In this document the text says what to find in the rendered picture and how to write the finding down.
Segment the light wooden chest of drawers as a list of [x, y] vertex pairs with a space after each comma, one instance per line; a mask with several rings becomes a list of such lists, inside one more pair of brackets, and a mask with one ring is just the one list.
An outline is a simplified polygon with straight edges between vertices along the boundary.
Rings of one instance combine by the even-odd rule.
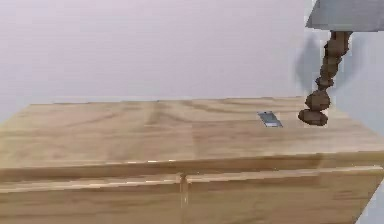
[[302, 106], [28, 106], [0, 124], [0, 224], [355, 224], [384, 181], [384, 137], [337, 110], [306, 125]]

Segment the small grey flat phone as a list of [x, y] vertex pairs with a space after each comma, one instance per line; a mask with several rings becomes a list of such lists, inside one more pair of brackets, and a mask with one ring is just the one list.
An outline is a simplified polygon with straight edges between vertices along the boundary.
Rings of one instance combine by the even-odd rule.
[[272, 111], [258, 112], [258, 115], [266, 127], [282, 127], [281, 121]]

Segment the brown lamp with grey shade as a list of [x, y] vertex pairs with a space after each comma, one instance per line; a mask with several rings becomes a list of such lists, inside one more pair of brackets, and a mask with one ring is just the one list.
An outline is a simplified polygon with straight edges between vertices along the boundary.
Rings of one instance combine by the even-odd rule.
[[384, 0], [316, 0], [305, 27], [327, 30], [330, 38], [324, 45], [315, 80], [317, 89], [306, 97], [307, 108], [297, 117], [308, 125], [324, 126], [328, 116], [323, 111], [331, 106], [327, 90], [334, 85], [339, 65], [349, 51], [350, 38], [354, 33], [384, 31]]

